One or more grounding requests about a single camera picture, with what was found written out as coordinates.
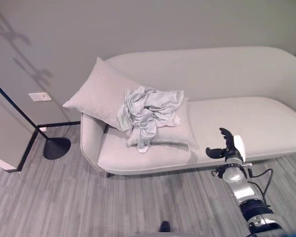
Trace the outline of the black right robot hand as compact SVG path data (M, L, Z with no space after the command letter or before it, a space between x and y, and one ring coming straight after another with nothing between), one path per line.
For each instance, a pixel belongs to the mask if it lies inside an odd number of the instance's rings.
M242 138L238 135L233 136L232 133L225 128L220 127L219 130L225 139L226 148L210 149L207 147L205 150L206 155L212 159L225 158L225 161L230 157L236 157L242 162L245 162L245 149Z

